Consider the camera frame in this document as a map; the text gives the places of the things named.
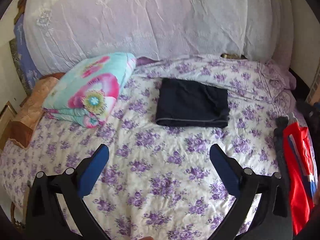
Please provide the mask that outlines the navy blue pants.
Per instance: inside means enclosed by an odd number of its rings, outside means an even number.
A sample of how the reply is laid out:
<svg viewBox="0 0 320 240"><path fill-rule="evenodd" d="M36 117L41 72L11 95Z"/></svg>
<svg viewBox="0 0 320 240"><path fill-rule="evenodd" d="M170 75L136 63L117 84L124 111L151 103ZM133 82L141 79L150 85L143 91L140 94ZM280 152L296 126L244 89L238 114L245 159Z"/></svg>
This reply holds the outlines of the navy blue pants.
<svg viewBox="0 0 320 240"><path fill-rule="evenodd" d="M225 128L229 111L226 89L164 78L159 89L155 122L168 127Z"/></svg>

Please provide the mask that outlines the purple floral bed sheet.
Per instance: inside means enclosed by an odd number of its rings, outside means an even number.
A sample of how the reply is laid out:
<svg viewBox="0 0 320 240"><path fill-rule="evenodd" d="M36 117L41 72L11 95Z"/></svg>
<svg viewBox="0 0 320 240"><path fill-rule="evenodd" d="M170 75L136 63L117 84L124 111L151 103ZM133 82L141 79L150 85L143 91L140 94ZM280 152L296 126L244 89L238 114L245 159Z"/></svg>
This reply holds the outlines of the purple floral bed sheet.
<svg viewBox="0 0 320 240"><path fill-rule="evenodd" d="M164 127L155 122L163 78L227 89L228 126ZM274 62L183 56L137 67L106 124L43 118L28 149L7 142L1 185L18 209L39 171L61 174L101 144L110 158L85 203L112 239L207 239L233 204L209 159L212 144L256 174L277 172L275 120L293 111L295 80Z"/></svg>

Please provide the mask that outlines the red blue white garment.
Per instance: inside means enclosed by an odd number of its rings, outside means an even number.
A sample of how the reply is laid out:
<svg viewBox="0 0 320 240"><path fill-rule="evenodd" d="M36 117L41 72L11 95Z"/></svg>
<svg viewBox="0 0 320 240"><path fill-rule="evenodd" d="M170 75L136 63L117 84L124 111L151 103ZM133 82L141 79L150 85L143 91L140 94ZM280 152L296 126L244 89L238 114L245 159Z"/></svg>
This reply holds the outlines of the red blue white garment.
<svg viewBox="0 0 320 240"><path fill-rule="evenodd" d="M317 194L316 164L311 153L309 130L298 122L283 130L283 151L289 173L289 204L293 234L307 224Z"/></svg>

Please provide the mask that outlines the orange brown pillow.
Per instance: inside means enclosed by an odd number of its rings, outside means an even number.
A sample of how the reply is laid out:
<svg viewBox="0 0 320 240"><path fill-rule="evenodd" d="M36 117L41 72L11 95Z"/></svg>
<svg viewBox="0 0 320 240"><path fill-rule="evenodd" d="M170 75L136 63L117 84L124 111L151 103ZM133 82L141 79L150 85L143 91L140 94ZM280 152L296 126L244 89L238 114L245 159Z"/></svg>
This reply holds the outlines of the orange brown pillow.
<svg viewBox="0 0 320 240"><path fill-rule="evenodd" d="M29 147L35 129L43 116L42 104L65 73L55 73L40 78L14 120L10 122L9 139L20 148Z"/></svg>

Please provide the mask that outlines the teal pink floral blanket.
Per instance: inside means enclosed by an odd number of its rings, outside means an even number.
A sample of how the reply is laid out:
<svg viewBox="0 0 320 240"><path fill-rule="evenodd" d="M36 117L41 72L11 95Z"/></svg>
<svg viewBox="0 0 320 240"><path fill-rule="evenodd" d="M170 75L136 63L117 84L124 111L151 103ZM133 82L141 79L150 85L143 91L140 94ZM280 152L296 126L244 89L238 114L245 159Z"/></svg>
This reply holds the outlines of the teal pink floral blanket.
<svg viewBox="0 0 320 240"><path fill-rule="evenodd" d="M60 78L42 107L52 119L76 122L85 128L103 125L135 67L136 58L131 53L85 59Z"/></svg>

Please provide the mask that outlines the lavender lace bedding pile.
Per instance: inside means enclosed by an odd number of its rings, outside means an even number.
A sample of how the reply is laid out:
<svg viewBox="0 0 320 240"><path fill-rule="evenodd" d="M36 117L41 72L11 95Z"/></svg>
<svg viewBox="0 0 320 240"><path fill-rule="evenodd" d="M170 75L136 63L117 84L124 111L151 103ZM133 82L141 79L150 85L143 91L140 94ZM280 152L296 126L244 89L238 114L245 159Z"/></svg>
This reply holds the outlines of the lavender lace bedding pile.
<svg viewBox="0 0 320 240"><path fill-rule="evenodd" d="M288 68L293 47L290 0L27 0L23 27L43 75L115 52L225 53Z"/></svg>

